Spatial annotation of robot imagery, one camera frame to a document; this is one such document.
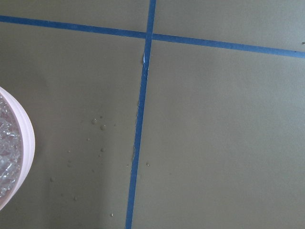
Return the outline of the clear ice cubes pile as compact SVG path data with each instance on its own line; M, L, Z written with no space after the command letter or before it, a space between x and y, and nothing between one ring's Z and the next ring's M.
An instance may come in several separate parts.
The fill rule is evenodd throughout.
M0 97L0 198L15 187L22 164L19 124L7 100Z

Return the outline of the pink bowl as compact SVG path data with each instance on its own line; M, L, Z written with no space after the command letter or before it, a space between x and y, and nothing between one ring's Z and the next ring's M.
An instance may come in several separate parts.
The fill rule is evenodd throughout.
M3 88L0 89L0 96L3 96L7 100L8 105L15 114L16 120L19 124L22 142L22 164L20 175L15 187L6 195L4 199L0 198L0 208L3 209L16 194L29 173L35 153L35 134L28 114L21 104Z

